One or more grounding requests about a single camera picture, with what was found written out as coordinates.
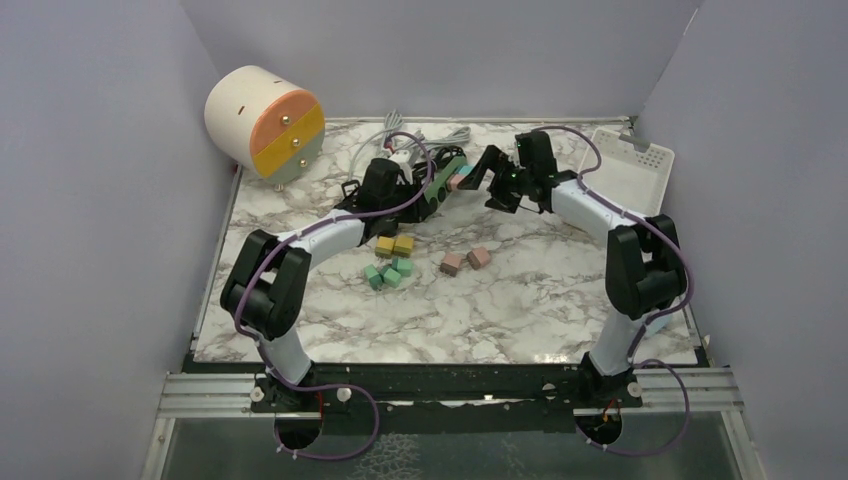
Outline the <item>green round-socket power strip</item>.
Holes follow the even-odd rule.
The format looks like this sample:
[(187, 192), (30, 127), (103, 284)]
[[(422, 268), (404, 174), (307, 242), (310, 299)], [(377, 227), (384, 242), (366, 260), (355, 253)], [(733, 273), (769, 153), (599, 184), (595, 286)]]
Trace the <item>green round-socket power strip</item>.
[(426, 215), (429, 216), (435, 213), (439, 206), (445, 201), (450, 193), (448, 186), (451, 178), (464, 166), (467, 165), (467, 158), (464, 155), (458, 155), (450, 160), (450, 162), (440, 171), (438, 171), (434, 179), (425, 190), (422, 198), (427, 207)]

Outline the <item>yellow plug adapter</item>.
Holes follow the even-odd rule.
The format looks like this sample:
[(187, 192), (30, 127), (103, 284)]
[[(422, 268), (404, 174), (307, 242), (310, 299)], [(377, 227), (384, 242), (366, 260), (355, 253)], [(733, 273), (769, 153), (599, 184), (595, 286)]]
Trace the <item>yellow plug adapter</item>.
[(391, 258), (394, 247), (395, 239), (393, 237), (379, 236), (374, 247), (374, 252), (378, 257)]
[(395, 238), (392, 253), (395, 256), (409, 258), (414, 249), (415, 239), (410, 236), (399, 235)]

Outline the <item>green plug adapter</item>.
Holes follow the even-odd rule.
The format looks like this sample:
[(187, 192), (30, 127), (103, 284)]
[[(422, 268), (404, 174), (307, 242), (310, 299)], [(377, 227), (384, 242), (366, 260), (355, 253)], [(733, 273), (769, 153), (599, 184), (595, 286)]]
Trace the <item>green plug adapter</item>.
[(373, 264), (367, 265), (363, 269), (363, 274), (366, 282), (373, 290), (378, 291), (384, 285), (384, 280), (380, 271)]
[(383, 283), (391, 288), (398, 288), (403, 280), (403, 275), (389, 266), (383, 269), (381, 276)]
[(414, 265), (408, 258), (394, 257), (392, 260), (392, 268), (402, 277), (410, 277), (412, 275)]

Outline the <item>pink usb charger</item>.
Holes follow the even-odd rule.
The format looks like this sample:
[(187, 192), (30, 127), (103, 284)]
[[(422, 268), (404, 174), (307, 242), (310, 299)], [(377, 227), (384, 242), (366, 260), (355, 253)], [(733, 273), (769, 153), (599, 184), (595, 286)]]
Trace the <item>pink usb charger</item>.
[(465, 179), (465, 175), (463, 175), (463, 174), (459, 174), (459, 173), (453, 174), (447, 182), (448, 191), (453, 192), (453, 191), (459, 190), (460, 184), (464, 179)]
[(461, 268), (462, 261), (463, 258), (460, 255), (448, 252), (444, 255), (440, 262), (439, 271), (451, 277), (455, 277)]
[(485, 247), (472, 248), (466, 255), (467, 261), (474, 270), (486, 267), (491, 262), (491, 254)]

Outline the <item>teal usb charger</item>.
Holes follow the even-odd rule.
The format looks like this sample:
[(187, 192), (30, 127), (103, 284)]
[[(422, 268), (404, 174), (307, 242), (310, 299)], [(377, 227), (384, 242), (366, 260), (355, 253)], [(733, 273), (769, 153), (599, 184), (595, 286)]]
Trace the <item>teal usb charger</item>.
[(457, 174), (463, 178), (468, 177), (473, 171), (473, 167), (471, 165), (463, 165), (457, 171)]

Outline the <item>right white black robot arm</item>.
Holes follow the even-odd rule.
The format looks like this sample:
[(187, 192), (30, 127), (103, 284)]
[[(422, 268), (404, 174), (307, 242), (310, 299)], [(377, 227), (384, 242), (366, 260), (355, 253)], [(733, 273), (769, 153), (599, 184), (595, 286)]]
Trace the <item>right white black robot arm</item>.
[(491, 172), (488, 208), (513, 213), (528, 199), (540, 212), (560, 216), (605, 246), (611, 312), (580, 363), (576, 383), (579, 398), (600, 407), (616, 395), (616, 381), (632, 372), (648, 327), (690, 302), (694, 279), (674, 221), (628, 210), (590, 189), (584, 173), (559, 169), (548, 132), (538, 127), (517, 135), (516, 161), (495, 146), (487, 147), (458, 187), (476, 190)]

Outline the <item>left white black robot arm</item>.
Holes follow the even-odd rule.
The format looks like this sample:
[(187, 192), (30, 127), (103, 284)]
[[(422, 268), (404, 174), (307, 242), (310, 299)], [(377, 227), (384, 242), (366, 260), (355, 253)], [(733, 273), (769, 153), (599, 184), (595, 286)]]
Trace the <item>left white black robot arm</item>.
[(276, 396), (298, 411), (313, 401), (306, 377), (312, 361), (298, 337), (310, 271), (400, 223), (415, 223), (432, 213), (425, 192), (438, 170), (432, 161), (406, 171), (391, 159), (375, 158), (361, 180), (342, 184), (343, 198), (324, 217), (298, 230), (250, 233), (220, 294), (236, 331), (254, 341), (269, 372), (279, 379)]

